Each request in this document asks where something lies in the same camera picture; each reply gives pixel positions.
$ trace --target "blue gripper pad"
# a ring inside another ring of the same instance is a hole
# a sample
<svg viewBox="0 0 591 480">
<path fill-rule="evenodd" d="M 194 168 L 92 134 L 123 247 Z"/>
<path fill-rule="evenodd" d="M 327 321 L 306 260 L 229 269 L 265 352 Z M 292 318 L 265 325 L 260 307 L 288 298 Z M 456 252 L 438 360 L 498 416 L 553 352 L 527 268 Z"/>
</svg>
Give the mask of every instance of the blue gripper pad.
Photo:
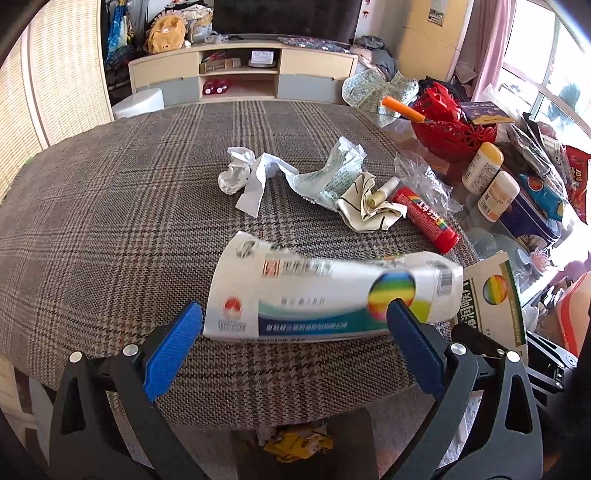
<svg viewBox="0 0 591 480">
<path fill-rule="evenodd" d="M 168 391 L 202 327 L 201 307 L 191 302 L 146 363 L 144 390 L 150 401 Z"/>
<path fill-rule="evenodd" d="M 429 340 L 434 340 L 439 347 L 443 346 L 443 348 L 445 340 L 435 330 L 435 327 L 422 325 L 402 300 L 390 303 L 386 319 L 390 335 L 400 348 L 421 390 L 433 395 L 435 399 L 441 399 L 446 390 L 443 383 L 446 363 Z M 429 335 L 431 332 L 424 331 L 427 329 L 433 329 L 434 334 Z"/>
</svg>

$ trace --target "rainbow logo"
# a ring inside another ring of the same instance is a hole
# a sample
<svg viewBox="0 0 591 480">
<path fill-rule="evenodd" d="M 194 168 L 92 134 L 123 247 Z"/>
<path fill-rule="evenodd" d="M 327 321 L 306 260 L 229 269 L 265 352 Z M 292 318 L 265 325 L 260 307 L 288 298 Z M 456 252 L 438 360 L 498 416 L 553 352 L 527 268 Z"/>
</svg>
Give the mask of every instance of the rainbow logo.
<svg viewBox="0 0 591 480">
<path fill-rule="evenodd" d="M 416 195 L 408 195 L 408 199 L 415 203 L 423 212 L 425 212 L 432 220 L 435 222 L 435 225 L 439 227 L 440 230 L 447 229 L 447 223 L 441 216 L 439 216 L 429 205 L 425 203 L 425 201 L 421 197 L 417 197 Z"/>
<path fill-rule="evenodd" d="M 390 302 L 402 299 L 406 305 L 414 300 L 415 282 L 406 271 L 386 272 L 372 285 L 368 294 L 368 310 L 379 322 L 386 321 L 386 310 Z"/>
<path fill-rule="evenodd" d="M 482 295 L 490 305 L 498 305 L 507 298 L 509 287 L 503 275 L 493 275 L 482 287 Z"/>
</svg>

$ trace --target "cabinet drawer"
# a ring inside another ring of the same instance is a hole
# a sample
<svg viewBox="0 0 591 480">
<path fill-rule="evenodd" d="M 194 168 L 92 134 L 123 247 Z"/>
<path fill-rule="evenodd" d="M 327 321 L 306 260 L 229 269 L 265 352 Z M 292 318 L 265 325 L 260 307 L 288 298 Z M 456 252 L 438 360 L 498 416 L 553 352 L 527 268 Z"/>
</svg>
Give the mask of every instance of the cabinet drawer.
<svg viewBox="0 0 591 480">
<path fill-rule="evenodd" d="M 191 77 L 184 80 L 166 80 L 139 87 L 138 92 L 147 88 L 159 88 L 162 90 L 164 106 L 168 108 L 182 103 L 195 103 L 199 101 L 199 78 Z"/>
<path fill-rule="evenodd" d="M 351 74 L 353 61 L 353 58 L 323 51 L 285 48 L 281 52 L 280 72 L 345 80 Z"/>
<path fill-rule="evenodd" d="M 343 104 L 342 80 L 308 75 L 279 75 L 277 98 Z"/>
<path fill-rule="evenodd" d="M 188 51 L 175 55 L 150 57 L 149 60 L 130 64 L 133 69 L 135 88 L 164 82 L 196 77 L 199 75 L 199 52 Z"/>
</svg>

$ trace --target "wooden cabinet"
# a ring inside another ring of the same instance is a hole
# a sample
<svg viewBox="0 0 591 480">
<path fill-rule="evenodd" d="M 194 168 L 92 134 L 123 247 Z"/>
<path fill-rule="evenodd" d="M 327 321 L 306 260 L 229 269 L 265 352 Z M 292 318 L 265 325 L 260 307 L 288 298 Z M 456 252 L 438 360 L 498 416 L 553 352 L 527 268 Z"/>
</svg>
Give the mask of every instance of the wooden cabinet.
<svg viewBox="0 0 591 480">
<path fill-rule="evenodd" d="M 272 50 L 277 65 L 268 69 L 249 67 L 253 49 Z M 242 65 L 219 72 L 199 73 L 204 56 L 226 50 L 229 57 L 240 57 Z M 313 100 L 343 103 L 343 81 L 353 75 L 357 56 L 322 50 L 289 47 L 276 41 L 233 41 L 200 45 L 143 57 L 129 62 L 132 91 L 160 88 L 166 107 L 192 102 L 231 100 Z M 232 82 L 223 95 L 202 94 L 203 85 L 215 78 Z"/>
</svg>

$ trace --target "white device on shelf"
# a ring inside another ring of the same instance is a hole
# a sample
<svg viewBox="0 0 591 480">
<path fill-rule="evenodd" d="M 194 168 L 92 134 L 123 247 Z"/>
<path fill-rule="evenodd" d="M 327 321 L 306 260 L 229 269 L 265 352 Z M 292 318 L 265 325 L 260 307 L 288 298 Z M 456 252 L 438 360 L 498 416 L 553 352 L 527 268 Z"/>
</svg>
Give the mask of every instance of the white device on shelf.
<svg viewBox="0 0 591 480">
<path fill-rule="evenodd" d="M 267 69 L 277 65 L 277 62 L 274 60 L 272 50 L 253 50 L 251 52 L 251 59 L 248 60 L 248 65 L 250 67 Z"/>
</svg>

